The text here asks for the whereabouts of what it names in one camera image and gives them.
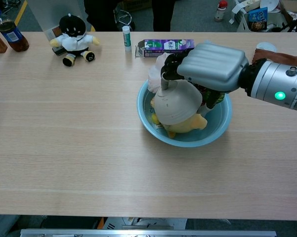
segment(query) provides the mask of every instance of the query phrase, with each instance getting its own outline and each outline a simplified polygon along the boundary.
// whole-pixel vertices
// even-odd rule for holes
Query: person's leg
[[[84,0],[87,21],[96,31],[118,31],[115,24],[113,10],[117,6],[116,0]]]
[[[175,0],[152,0],[154,31],[170,31]]]

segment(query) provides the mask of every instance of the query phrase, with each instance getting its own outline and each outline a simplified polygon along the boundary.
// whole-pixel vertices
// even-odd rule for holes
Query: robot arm
[[[167,81],[186,79],[213,91],[243,88],[248,96],[297,110],[297,67],[260,59],[249,65],[245,53],[220,45],[201,43],[194,49],[172,54],[161,71]]]

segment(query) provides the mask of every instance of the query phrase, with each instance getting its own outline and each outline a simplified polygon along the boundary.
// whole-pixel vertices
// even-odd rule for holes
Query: chair
[[[125,10],[122,10],[118,5],[114,9],[115,23],[120,31],[122,31],[123,26],[129,26],[131,31],[135,30],[135,23],[132,21],[132,15]]]

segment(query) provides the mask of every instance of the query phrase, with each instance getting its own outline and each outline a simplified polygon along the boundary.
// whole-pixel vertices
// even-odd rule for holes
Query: purple box
[[[136,57],[158,57],[163,53],[180,53],[187,48],[194,48],[193,39],[145,39],[136,46]]]

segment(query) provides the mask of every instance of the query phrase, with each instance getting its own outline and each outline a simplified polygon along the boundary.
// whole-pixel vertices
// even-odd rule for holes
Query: light blue bowl
[[[215,141],[228,128],[232,119],[232,102],[229,95],[217,104],[215,108],[206,115],[208,125],[203,130],[192,130],[188,133],[178,133],[174,139],[170,139],[164,128],[156,128],[152,122],[154,109],[150,101],[154,94],[148,91],[148,81],[141,87],[137,97],[137,112],[145,128],[159,140],[177,147],[199,147]]]

